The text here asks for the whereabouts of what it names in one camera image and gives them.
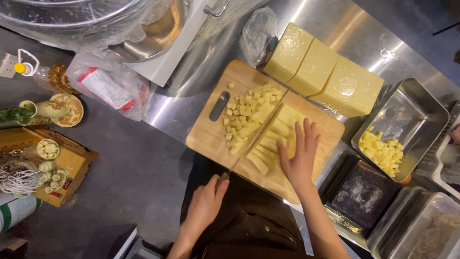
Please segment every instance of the fresh herb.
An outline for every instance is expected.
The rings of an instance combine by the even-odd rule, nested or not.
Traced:
[[[0,123],[19,121],[22,124],[30,122],[30,117],[35,113],[35,107],[26,105],[22,107],[14,107],[0,110]]]

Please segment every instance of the brown apron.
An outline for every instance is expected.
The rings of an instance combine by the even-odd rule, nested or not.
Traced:
[[[200,185],[206,185],[214,174],[221,175],[224,171],[226,171],[224,167],[202,155],[195,156],[182,203],[180,223],[187,216],[194,190]],[[262,247],[266,251],[272,251],[270,254],[274,254],[274,251],[288,253],[286,257],[276,258],[308,258],[302,236],[289,206],[237,174],[231,174],[230,185],[222,200],[220,211],[195,244],[192,258],[194,256],[215,258],[210,257],[214,252],[225,253],[226,250],[232,250],[232,247],[235,253],[228,253],[228,255],[234,254],[234,257],[237,256],[238,251],[259,251]]]

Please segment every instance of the power outlet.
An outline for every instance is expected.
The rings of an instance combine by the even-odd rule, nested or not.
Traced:
[[[14,65],[16,63],[17,56],[7,53],[0,65],[0,77],[13,78],[14,74],[16,74],[14,70]]]

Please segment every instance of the hand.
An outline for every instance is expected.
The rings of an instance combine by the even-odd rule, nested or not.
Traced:
[[[216,193],[218,175],[214,175],[206,186],[200,186],[193,193],[193,198],[187,213],[187,218],[182,223],[181,232],[185,231],[188,236],[196,240],[203,231],[214,221],[222,204],[222,199],[230,181],[223,181]]]
[[[311,181],[313,164],[315,162],[316,149],[318,148],[321,134],[316,134],[316,123],[310,125],[308,118],[304,119],[304,134],[300,123],[295,123],[296,146],[295,156],[288,159],[286,148],[279,141],[277,142],[278,154],[280,156],[281,168],[295,192],[299,195],[302,190],[314,188]]]

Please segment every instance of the yellow bottle cap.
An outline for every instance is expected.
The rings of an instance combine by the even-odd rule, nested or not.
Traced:
[[[16,64],[14,65],[14,70],[15,70],[16,72],[22,74],[22,73],[25,73],[25,72],[26,72],[27,67],[26,67],[26,65],[24,65],[23,63],[16,63]]]

